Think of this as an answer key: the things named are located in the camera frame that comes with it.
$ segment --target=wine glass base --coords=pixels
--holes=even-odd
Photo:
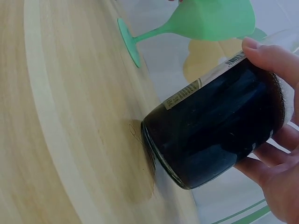
[[[117,23],[121,31],[121,36],[123,38],[123,41],[125,42],[128,52],[131,55],[131,58],[133,59],[135,65],[138,68],[140,68],[141,66],[140,57],[133,36],[131,35],[126,23],[122,18],[118,18]]]

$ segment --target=green wine glass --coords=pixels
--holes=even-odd
[[[138,68],[141,63],[136,44],[150,37],[174,33],[195,40],[222,41],[252,34],[256,23],[250,0],[184,0],[165,24],[136,37],[123,19],[117,21]]]

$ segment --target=label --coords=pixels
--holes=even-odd
[[[202,87],[202,83],[199,79],[195,80],[190,85],[186,86],[173,96],[169,97],[167,100],[163,102],[164,106],[167,110],[173,108],[178,103],[182,102],[187,97],[191,96],[193,93],[195,93],[197,90],[199,90]]]
[[[228,71],[230,68],[234,67],[241,61],[245,59],[245,54],[243,51],[240,51],[232,58],[228,59],[227,61],[221,63],[211,71],[209,71],[207,74],[202,76],[201,78],[195,80],[193,83],[189,84],[173,96],[169,97],[167,100],[163,102],[165,108],[167,110],[173,108],[175,105],[182,102],[184,99],[191,96],[193,93],[195,93],[197,90],[202,88],[203,86],[207,85],[220,75],[222,75],[224,72]]]

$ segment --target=wooden table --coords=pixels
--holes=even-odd
[[[153,165],[140,120],[159,101],[114,0],[0,1],[0,223],[198,224]]]

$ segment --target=dark glass jar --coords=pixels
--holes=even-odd
[[[193,189],[271,138],[290,120],[292,97],[240,52],[148,114],[142,140],[180,187]]]

